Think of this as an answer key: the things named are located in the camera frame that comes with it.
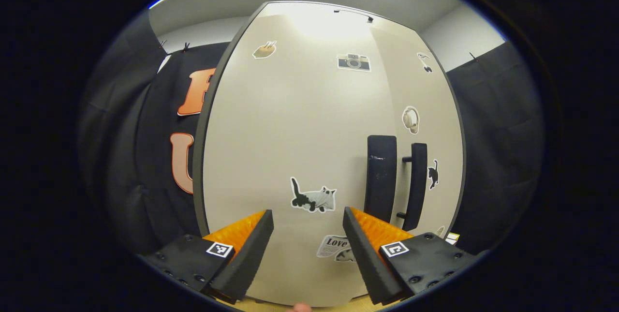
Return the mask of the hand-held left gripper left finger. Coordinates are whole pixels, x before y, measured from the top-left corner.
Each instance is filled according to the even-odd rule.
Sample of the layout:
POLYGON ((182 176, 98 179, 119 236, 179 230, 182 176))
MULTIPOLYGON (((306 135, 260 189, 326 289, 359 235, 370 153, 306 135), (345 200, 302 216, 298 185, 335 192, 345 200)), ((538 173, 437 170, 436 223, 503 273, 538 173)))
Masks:
POLYGON ((204 237, 181 235, 141 260, 193 292, 233 305, 245 298, 273 230, 272 210, 263 210, 204 237))

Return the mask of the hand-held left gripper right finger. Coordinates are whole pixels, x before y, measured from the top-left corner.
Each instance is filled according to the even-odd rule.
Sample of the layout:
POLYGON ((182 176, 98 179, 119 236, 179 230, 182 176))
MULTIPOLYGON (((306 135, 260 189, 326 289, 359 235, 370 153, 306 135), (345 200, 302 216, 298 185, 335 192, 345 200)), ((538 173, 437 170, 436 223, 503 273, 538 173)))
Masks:
POLYGON ((374 305, 431 294, 489 254, 470 254, 432 232, 411 235, 353 207, 343 210, 342 226, 374 305))

